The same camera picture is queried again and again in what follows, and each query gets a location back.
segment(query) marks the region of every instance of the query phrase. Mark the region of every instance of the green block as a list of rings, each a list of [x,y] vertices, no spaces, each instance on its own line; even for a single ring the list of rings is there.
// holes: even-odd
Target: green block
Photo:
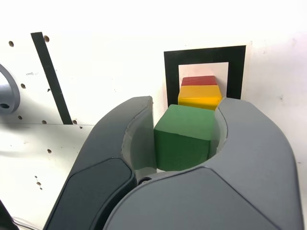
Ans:
[[[214,111],[171,105],[154,128],[157,167],[188,169],[208,159]]]

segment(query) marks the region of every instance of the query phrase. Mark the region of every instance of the black square frame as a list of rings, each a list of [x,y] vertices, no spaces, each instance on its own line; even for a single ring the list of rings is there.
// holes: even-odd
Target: black square frame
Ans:
[[[179,65],[228,62],[227,93],[241,99],[246,46],[190,49],[164,52],[167,103],[178,104]]]

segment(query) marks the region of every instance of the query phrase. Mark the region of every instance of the white wall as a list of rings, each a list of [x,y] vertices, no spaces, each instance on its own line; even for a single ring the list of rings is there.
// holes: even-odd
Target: white wall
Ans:
[[[0,63],[27,86],[20,108],[0,118],[13,149],[0,145],[0,199],[13,216],[43,227],[76,157],[73,151],[86,138],[80,132],[88,134],[120,102],[151,95],[154,121],[159,120],[167,107],[164,51],[232,45],[247,45],[242,99],[282,129],[300,162],[307,212],[306,1],[5,1],[1,8]],[[87,129],[58,125],[30,36],[37,31],[50,38],[47,46],[72,119]],[[67,159],[58,138],[63,129],[71,151]],[[24,144],[29,138],[30,147]],[[56,154],[46,152],[50,145]],[[34,173],[43,190],[33,182]]]

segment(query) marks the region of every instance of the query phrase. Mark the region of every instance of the yellow block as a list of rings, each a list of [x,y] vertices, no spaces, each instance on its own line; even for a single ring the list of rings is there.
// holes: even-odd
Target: yellow block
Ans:
[[[178,104],[215,110],[222,100],[218,85],[186,85],[181,86]]]

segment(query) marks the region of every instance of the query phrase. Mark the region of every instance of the black stripe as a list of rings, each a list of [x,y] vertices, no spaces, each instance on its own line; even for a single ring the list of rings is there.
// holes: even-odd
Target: black stripe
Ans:
[[[64,96],[59,85],[59,80],[54,70],[51,57],[43,37],[43,33],[31,33],[31,37],[34,42],[40,62],[43,66],[47,81],[49,83],[49,87],[51,89],[54,101],[57,105],[62,122],[65,125],[72,125],[71,116],[68,112],[68,108],[66,106]]]
[[[178,104],[179,65],[228,62],[227,97],[241,99],[246,46],[164,52],[167,103]]]

